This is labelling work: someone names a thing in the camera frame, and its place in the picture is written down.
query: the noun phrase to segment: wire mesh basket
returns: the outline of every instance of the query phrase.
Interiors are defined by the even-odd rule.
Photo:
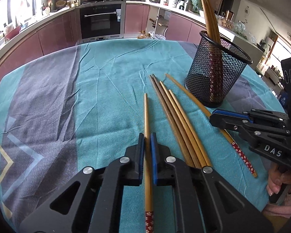
[[[221,44],[211,40],[206,31],[195,54],[184,86],[207,107],[222,104],[251,58],[235,44],[221,37]]]

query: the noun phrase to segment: pink sleeve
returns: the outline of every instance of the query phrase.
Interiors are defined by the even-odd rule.
[[[283,203],[278,205],[267,204],[262,211],[265,215],[291,217],[291,194],[288,194]]]

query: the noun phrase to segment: person's hand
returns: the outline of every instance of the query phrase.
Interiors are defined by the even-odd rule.
[[[272,163],[271,169],[268,171],[268,184],[266,186],[269,196],[274,193],[278,194],[282,184],[291,184],[291,171],[281,173],[278,171],[278,165]]]

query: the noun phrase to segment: oven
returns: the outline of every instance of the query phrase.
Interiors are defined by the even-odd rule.
[[[125,2],[103,2],[79,7],[81,35],[80,43],[105,39],[123,38]]]

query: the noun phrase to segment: tablecloth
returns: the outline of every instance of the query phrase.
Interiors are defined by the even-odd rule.
[[[183,158],[148,76],[172,89],[196,129],[213,167],[260,211],[268,202],[260,156],[231,132],[255,168],[254,178],[233,147],[165,73],[183,82],[194,44],[120,39],[67,48],[34,60],[0,83],[0,207],[17,231],[21,221],[85,166],[107,166],[137,143],[148,93],[151,132]],[[247,66],[221,108],[282,111]],[[144,188],[125,187],[120,232],[143,232]],[[156,232],[174,232],[171,187],[154,188]]]

